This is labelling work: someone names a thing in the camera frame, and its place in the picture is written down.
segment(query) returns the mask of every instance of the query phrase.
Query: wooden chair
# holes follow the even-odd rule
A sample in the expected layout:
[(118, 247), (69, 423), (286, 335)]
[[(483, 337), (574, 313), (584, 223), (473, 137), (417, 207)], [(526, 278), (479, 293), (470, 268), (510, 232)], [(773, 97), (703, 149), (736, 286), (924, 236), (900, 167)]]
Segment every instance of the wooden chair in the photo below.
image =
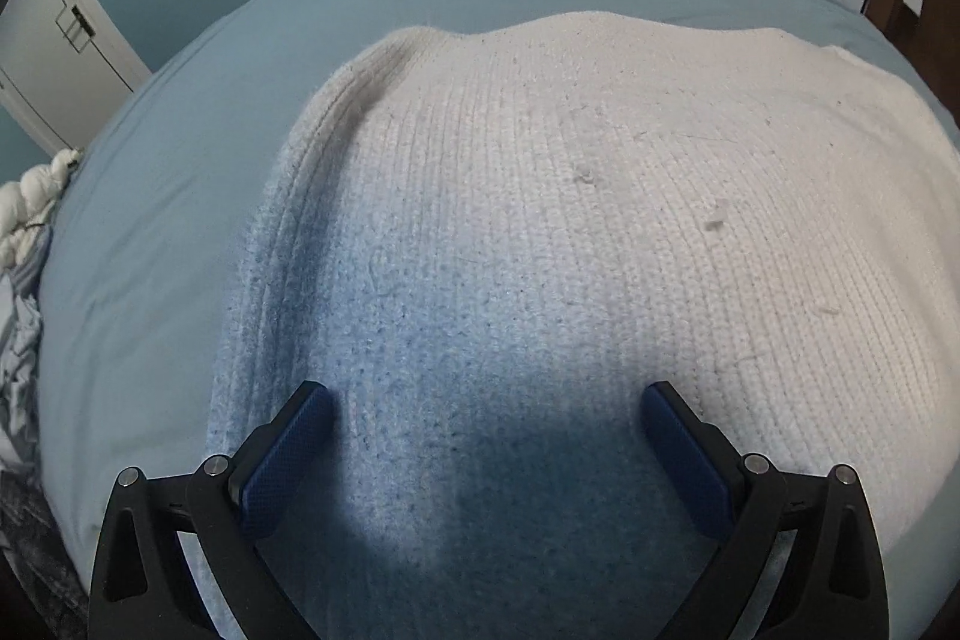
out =
[(919, 16), (904, 0), (868, 0), (864, 14), (960, 121), (960, 0), (923, 0)]

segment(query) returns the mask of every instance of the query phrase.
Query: gray fabric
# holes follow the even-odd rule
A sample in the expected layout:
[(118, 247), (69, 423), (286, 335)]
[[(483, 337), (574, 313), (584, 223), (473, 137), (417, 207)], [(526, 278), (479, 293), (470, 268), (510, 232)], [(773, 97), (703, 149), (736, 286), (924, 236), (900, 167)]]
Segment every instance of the gray fabric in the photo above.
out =
[[(192, 471), (202, 456), (235, 238), (307, 98), (405, 25), (477, 32), (583, 9), (838, 44), (910, 82), (958, 137), (904, 58), (837, 0), (251, 1), (133, 97), (61, 205), (40, 289), (43, 482), (85, 584), (116, 474)], [(895, 638), (918, 636), (960, 576), (960, 471), (941, 499), (887, 557)]]
[(37, 480), (37, 349), (42, 321), (35, 286), (50, 247), (37, 232), (21, 265), (0, 274), (0, 470)]
[(88, 597), (43, 492), (25, 476), (0, 472), (0, 531), (13, 573), (56, 640), (85, 639)]

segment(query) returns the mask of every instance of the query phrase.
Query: blue gripper pad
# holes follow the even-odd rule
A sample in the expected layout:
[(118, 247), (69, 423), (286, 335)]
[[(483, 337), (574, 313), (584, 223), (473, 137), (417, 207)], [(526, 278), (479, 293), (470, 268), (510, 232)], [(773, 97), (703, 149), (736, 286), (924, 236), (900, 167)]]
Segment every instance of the blue gripper pad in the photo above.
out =
[(704, 424), (686, 408), (680, 396), (676, 395), (676, 399), (683, 408), (679, 408), (676, 401), (671, 402), (661, 390), (663, 386), (667, 384), (653, 384), (643, 391), (640, 404), (643, 432), (697, 530), (722, 542), (733, 531), (731, 492), (689, 429)]
[(234, 473), (243, 480), (236, 504), (246, 538), (262, 539), (277, 530), (307, 467), (329, 439), (333, 418), (330, 392), (317, 383), (301, 384), (274, 420), (255, 429), (237, 451), (244, 453), (242, 461), (263, 453), (246, 469), (238, 463)]

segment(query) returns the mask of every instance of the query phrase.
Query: bed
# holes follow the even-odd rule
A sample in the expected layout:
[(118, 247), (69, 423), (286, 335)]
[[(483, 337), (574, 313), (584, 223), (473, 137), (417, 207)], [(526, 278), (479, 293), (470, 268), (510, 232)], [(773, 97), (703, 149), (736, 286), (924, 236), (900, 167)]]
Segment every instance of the bed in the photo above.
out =
[[(239, 232), (307, 98), (406, 25), (472, 33), (574, 10), (838, 44), (909, 82), (960, 145), (904, 57), (837, 0), (252, 0), (128, 102), (56, 218), (40, 287), (42, 479), (84, 586), (117, 474), (203, 458)], [(920, 637), (960, 579), (960, 466), (884, 566), (891, 637)]]

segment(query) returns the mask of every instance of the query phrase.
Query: light blue bed sheet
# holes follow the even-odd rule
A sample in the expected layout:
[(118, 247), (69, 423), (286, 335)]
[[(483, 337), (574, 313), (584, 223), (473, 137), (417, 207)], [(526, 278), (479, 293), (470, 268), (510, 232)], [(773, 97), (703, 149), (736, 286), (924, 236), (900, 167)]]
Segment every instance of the light blue bed sheet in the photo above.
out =
[[(468, 33), (572, 10), (838, 44), (914, 85), (960, 136), (909, 63), (838, 0), (252, 0), (128, 102), (56, 220), (40, 289), (40, 448), (85, 585), (117, 473), (178, 474), (203, 456), (238, 234), (307, 98), (406, 25)], [(892, 637), (916, 638), (960, 578), (960, 469), (885, 568)]]

